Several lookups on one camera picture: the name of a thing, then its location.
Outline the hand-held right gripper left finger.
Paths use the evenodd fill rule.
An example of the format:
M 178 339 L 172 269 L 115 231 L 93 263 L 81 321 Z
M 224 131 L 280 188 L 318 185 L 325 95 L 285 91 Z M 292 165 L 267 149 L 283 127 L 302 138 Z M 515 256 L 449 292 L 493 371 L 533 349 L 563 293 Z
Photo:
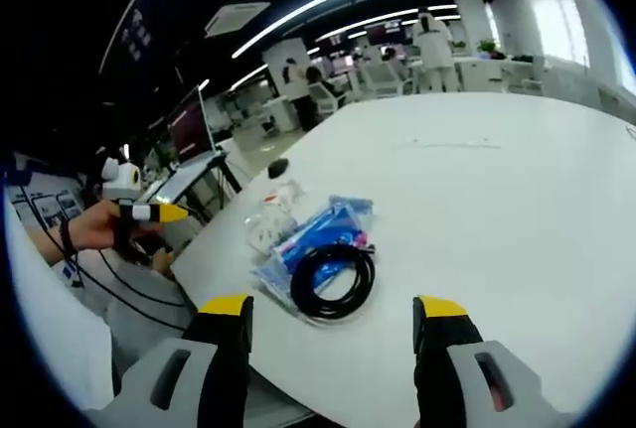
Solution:
M 123 375 L 93 427 L 241 427 L 249 386 L 253 297 L 218 296 L 179 338 L 164 340 Z

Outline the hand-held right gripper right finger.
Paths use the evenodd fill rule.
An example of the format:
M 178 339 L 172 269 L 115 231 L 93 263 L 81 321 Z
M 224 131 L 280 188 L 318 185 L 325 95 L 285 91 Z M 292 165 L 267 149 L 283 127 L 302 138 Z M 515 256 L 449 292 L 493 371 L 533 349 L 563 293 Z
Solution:
M 570 427 L 573 416 L 542 394 L 540 377 L 482 338 L 459 304 L 413 299 L 413 381 L 421 427 Z

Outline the person's left hand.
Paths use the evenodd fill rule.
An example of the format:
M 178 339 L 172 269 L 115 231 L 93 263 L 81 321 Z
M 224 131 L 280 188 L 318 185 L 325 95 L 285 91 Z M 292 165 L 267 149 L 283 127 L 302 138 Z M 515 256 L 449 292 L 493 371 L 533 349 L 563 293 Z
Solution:
M 68 235 L 74 249 L 106 249 L 115 244 L 115 224 L 120 221 L 120 207 L 101 201 L 68 223 Z

